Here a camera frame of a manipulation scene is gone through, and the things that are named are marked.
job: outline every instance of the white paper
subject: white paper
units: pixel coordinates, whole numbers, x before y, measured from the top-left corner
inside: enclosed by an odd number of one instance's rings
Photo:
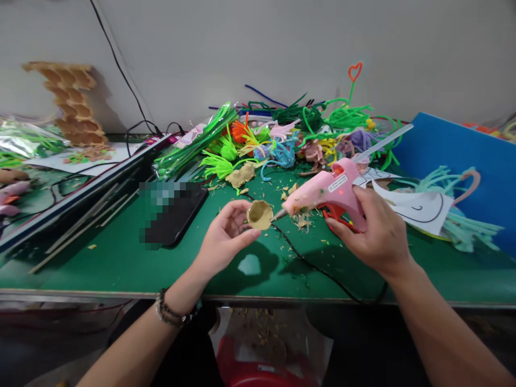
[[[64,152],[61,152],[59,154],[55,154],[55,155],[45,157],[45,158],[37,158],[37,159],[27,160],[27,161],[24,161],[24,163],[30,164],[30,165],[37,165],[37,166],[42,166],[42,167],[60,169],[60,170],[63,170],[65,172],[69,172],[69,173],[76,173],[82,169],[92,167],[94,165],[99,165],[97,168],[91,168],[82,173],[83,175],[98,176],[102,172],[105,172],[107,169],[114,166],[114,164],[107,164],[105,166],[103,166],[102,164],[105,164],[107,162],[113,162],[113,161],[116,161],[116,162],[124,161],[128,157],[127,146],[126,146],[125,142],[108,142],[107,144],[114,148],[114,151],[110,152],[110,154],[111,154],[110,160],[98,160],[95,162],[89,161],[86,163],[79,163],[79,164],[73,164],[73,163],[65,164],[63,162],[64,159],[67,159],[70,156],[72,156],[73,154],[76,154],[81,151],[80,148],[68,148]],[[138,148],[140,148],[141,145],[142,145],[142,143],[129,144],[129,150],[131,151],[131,154],[134,154],[134,152],[136,152],[136,150]]]
[[[454,200],[452,197],[435,191],[419,193],[387,191],[375,181],[372,182],[372,186],[404,221],[430,234],[440,234]]]
[[[366,184],[369,183],[371,180],[376,180],[378,178],[394,178],[394,177],[400,177],[400,176],[389,173],[389,172],[380,171],[379,169],[376,169],[376,168],[368,168],[367,171],[365,172],[365,174],[360,175],[359,177],[357,177],[355,179],[353,184],[359,185],[362,188],[365,188]]]

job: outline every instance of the bracelet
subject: bracelet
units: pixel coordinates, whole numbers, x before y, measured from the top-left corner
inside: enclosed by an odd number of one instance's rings
[[[194,310],[190,314],[186,314],[181,316],[175,312],[173,312],[167,304],[165,304],[165,292],[168,288],[163,288],[160,290],[160,293],[156,297],[156,302],[154,303],[154,307],[156,309],[156,314],[161,321],[168,325],[173,325],[177,328],[182,328],[186,324],[188,324],[199,312],[200,308],[203,306],[203,303],[199,299]]]

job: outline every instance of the wooden stick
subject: wooden stick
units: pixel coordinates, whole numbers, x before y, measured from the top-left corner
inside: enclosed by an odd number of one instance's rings
[[[105,226],[105,225],[106,225],[106,224],[107,224],[107,223],[108,223],[108,222],[109,222],[109,221],[110,221],[110,220],[111,220],[111,219],[112,219],[112,218],[113,218],[113,217],[118,213],[118,211],[120,211],[122,208],[124,208],[124,206],[129,202],[129,200],[131,200],[131,199],[133,198],[133,196],[134,196],[134,195],[136,195],[136,194],[138,193],[138,191],[139,191],[139,190],[140,190],[140,189],[137,189],[135,192],[133,192],[133,193],[131,194],[131,196],[129,196],[129,197],[127,198],[127,200],[126,200],[125,202],[123,202],[123,203],[120,205],[120,207],[119,207],[119,208],[117,208],[117,209],[115,210],[115,212],[114,212],[114,213],[112,213],[112,214],[109,216],[109,218],[107,218],[107,219],[106,219],[106,220],[101,224],[101,227],[104,227],[104,226]]]
[[[36,266],[34,266],[31,270],[29,270],[29,274],[34,274],[36,271],[41,269],[44,265],[46,265],[53,257],[58,255],[65,247],[67,247],[70,243],[72,243],[74,240],[76,240],[79,236],[81,236],[87,229],[89,229],[91,226],[93,226],[99,219],[102,219],[104,215],[106,215],[108,212],[110,212],[112,209],[114,209],[118,203],[120,203],[122,200],[124,200],[127,197],[127,194],[123,195],[120,199],[118,199],[115,203],[113,203],[107,210],[105,210],[103,213],[101,213],[98,217],[96,217],[94,220],[90,222],[88,226],[80,230],[77,234],[70,237],[65,243],[61,245],[60,248],[58,248],[56,251],[54,251],[51,255],[46,257],[44,260],[42,260],[40,263],[38,263]]]
[[[80,218],[66,233],[64,233],[59,239],[57,239],[53,245],[51,245],[48,250],[45,251],[45,254],[50,254],[52,251],[57,249],[57,247],[63,243],[70,235],[72,235],[79,227],[82,226],[82,224],[90,217],[95,216],[99,213],[99,211],[104,208],[104,206],[107,204],[107,201],[105,200],[111,192],[118,186],[118,183],[115,183],[103,196],[100,198],[100,200],[92,207],[90,208],[83,216]]]

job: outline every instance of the green table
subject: green table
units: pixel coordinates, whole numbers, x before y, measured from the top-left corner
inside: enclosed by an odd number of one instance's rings
[[[271,184],[259,177],[247,183],[249,194],[279,209],[281,190],[306,178],[298,171],[268,169]],[[148,211],[135,197],[104,228],[92,227],[35,275],[27,272],[44,258],[54,238],[28,242],[14,253],[0,257],[0,293],[19,295],[66,295],[109,298],[151,298],[169,286],[194,260],[210,221],[229,200],[237,199],[227,186],[216,189],[195,217],[182,241],[174,248],[151,250],[140,243],[140,229]],[[356,297],[374,299],[383,280],[362,264],[315,214],[307,234],[290,219],[277,225],[287,233],[306,259],[319,265]],[[502,252],[478,245],[473,254],[457,251],[450,243],[408,228],[414,258],[426,269],[435,286],[453,305],[480,307],[516,306],[516,262]],[[90,245],[97,245],[93,250]],[[205,290],[207,299],[223,302],[349,302],[330,279],[307,267],[289,251],[275,230],[262,233]],[[393,301],[388,291],[386,302]]]

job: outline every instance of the white wall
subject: white wall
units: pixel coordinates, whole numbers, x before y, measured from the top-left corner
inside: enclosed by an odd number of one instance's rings
[[[305,92],[410,120],[419,111],[464,122],[514,111],[514,0],[100,0],[152,118],[197,123],[207,106]],[[107,132],[141,119],[87,0],[0,0],[0,111],[43,116],[52,94],[20,65],[90,63],[90,99]]]

